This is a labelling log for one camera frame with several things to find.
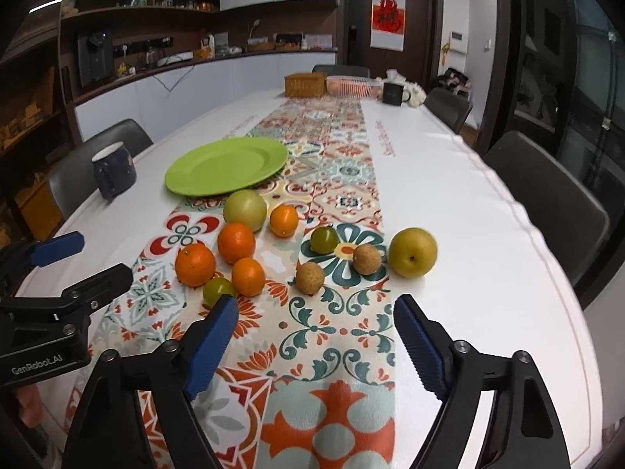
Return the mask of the green tomato front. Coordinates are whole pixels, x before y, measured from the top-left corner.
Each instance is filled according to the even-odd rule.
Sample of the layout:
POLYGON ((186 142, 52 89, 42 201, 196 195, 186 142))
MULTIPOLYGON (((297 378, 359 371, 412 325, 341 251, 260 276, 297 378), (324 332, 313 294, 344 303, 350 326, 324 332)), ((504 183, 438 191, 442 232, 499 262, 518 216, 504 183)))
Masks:
POLYGON ((202 303, 207 308, 213 308, 223 296, 236 297, 236 291, 229 279, 218 277, 210 279, 202 287, 202 303))

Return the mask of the green tomato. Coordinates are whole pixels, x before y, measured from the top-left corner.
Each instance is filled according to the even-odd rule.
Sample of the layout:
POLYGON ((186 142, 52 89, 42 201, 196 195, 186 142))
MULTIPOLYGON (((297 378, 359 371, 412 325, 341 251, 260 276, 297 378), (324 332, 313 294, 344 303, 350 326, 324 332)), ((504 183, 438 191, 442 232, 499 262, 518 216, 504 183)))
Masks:
POLYGON ((202 303, 207 308, 213 308, 223 296, 236 297, 236 291, 229 279, 218 277, 210 279, 202 287, 202 303))
POLYGON ((339 237, 336 230, 333 227, 317 227, 311 233, 309 244, 314 253, 319 255, 326 255, 333 253, 336 246, 338 246, 339 237))

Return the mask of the orange mandarin front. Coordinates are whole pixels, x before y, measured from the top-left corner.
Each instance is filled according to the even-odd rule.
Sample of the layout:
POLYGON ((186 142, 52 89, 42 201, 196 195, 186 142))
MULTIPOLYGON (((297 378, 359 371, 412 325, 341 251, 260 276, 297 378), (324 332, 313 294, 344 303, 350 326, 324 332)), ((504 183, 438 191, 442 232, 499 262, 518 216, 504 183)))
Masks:
POLYGON ((266 275, 263 267, 252 257, 244 257, 232 266, 232 284, 244 297, 256 297, 264 289, 266 275))

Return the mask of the orange mandarin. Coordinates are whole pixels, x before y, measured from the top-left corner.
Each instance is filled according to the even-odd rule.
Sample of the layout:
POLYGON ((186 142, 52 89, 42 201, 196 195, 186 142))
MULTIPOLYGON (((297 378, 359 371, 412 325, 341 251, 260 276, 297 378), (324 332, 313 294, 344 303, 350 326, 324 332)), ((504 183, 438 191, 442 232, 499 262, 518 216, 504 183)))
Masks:
POLYGON ((252 257, 244 257, 232 266, 232 284, 244 297, 256 297, 264 289, 266 275, 263 267, 252 257))
POLYGON ((213 277, 216 260, 213 252, 203 242, 194 242, 178 251, 174 267, 176 276, 183 285, 196 288, 213 277))

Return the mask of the large orange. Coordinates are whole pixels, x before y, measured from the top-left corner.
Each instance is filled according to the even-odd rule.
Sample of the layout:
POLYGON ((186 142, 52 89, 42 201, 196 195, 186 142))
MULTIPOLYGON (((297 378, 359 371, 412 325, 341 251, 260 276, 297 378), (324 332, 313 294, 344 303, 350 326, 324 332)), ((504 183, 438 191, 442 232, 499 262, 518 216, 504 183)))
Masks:
POLYGON ((253 256, 254 234, 245 224, 227 222, 218 234, 217 249, 227 264, 234 265, 237 260, 253 256))

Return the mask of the brown kiwi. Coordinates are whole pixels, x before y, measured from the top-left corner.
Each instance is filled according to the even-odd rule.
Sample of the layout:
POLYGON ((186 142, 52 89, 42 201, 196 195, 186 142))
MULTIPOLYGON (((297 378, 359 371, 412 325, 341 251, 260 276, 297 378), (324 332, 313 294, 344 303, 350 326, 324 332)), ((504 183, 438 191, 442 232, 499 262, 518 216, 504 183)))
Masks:
POLYGON ((355 248, 352 264, 354 269, 361 275, 376 273, 381 266, 381 256, 377 248, 364 243, 355 248))
POLYGON ((296 271, 295 287, 306 295, 316 294, 324 283, 322 268, 313 261, 301 265, 296 271))

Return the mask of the large green apple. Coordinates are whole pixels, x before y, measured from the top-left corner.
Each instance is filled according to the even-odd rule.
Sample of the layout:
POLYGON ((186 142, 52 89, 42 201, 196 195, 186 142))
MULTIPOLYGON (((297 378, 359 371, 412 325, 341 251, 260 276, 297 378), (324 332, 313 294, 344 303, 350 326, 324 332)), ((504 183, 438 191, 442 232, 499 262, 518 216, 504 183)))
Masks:
POLYGON ((223 207, 223 218, 228 224, 244 224, 253 233, 263 227, 266 217, 267 203, 253 190, 232 193, 223 207))

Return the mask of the small orange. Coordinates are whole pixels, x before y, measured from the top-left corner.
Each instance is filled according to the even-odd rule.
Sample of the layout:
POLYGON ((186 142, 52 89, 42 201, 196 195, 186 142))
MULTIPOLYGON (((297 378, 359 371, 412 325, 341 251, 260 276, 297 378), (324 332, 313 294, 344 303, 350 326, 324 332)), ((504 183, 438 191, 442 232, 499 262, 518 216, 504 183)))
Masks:
POLYGON ((299 225, 299 215, 294 206, 281 204, 270 215, 272 233, 280 238, 288 238, 296 233, 299 225))

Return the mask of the yellow pear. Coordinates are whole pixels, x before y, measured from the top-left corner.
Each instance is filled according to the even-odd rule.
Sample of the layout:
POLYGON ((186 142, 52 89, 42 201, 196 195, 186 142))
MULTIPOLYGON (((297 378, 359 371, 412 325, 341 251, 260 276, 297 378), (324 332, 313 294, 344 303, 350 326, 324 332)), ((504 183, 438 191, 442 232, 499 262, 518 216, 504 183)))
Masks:
POLYGON ((438 259, 438 245, 433 236, 420 227, 407 227, 391 240, 388 263, 404 278, 419 278, 427 274, 438 259))

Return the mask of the white kitchen counter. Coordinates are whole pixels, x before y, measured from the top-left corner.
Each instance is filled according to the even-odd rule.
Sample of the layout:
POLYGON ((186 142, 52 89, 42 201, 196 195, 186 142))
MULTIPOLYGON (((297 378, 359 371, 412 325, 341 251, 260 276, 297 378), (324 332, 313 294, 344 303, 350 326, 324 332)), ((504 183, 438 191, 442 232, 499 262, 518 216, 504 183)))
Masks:
POLYGON ((284 77, 335 64, 335 52, 304 51, 214 59, 132 79, 75 108, 86 141, 126 119, 158 142, 206 112, 257 91, 283 90, 284 77))

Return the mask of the patterned table runner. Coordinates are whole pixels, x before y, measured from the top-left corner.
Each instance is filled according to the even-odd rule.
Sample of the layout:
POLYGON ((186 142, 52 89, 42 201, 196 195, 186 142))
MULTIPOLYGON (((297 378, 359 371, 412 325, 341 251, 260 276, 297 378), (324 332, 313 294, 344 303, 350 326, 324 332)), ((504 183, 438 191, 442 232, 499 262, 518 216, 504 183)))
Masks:
POLYGON ((356 247, 384 251, 366 119, 357 100, 287 100, 258 92, 207 113, 149 151, 167 166, 219 138, 263 137, 288 149, 283 170, 259 187, 269 209, 294 206, 296 233, 256 235, 264 289, 240 297, 228 351, 194 411, 226 468, 387 468, 394 450, 394 341, 388 271, 359 274, 356 247), (309 244, 333 227, 333 253, 309 244), (298 268, 324 272, 314 295, 298 268))

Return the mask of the green plate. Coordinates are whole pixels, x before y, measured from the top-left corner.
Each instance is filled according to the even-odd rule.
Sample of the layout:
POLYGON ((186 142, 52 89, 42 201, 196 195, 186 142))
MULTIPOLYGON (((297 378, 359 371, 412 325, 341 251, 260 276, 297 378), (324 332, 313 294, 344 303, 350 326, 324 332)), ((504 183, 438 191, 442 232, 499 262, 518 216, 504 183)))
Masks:
POLYGON ((280 141, 241 137, 204 144, 178 158, 166 171, 164 184, 186 197, 228 194, 278 173, 288 158, 280 141))

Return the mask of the grey chair right near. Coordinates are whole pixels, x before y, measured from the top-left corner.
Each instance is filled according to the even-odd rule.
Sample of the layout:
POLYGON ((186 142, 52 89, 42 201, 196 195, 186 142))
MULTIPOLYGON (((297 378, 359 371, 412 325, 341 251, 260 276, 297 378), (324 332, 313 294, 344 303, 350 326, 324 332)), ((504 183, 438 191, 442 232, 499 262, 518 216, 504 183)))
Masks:
POLYGON ((509 131, 484 156, 523 205, 532 224, 575 285, 603 244, 607 211, 568 170, 518 131, 509 131))

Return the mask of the dark wooden door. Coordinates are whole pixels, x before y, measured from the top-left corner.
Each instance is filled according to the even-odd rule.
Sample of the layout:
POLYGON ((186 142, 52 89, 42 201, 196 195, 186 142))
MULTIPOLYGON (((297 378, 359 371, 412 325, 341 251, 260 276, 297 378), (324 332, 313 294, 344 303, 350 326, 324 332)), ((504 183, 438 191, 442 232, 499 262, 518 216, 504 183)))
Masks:
POLYGON ((438 75, 444 0, 340 0, 341 64, 396 70, 426 87, 438 75))

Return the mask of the red door poster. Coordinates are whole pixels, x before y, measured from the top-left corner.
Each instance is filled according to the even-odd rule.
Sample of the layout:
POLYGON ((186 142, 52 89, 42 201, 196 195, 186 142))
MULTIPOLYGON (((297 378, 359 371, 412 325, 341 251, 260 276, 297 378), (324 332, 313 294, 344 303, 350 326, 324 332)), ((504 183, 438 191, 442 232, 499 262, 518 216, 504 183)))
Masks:
POLYGON ((406 23, 406 0, 372 0, 370 47, 403 52, 406 23))

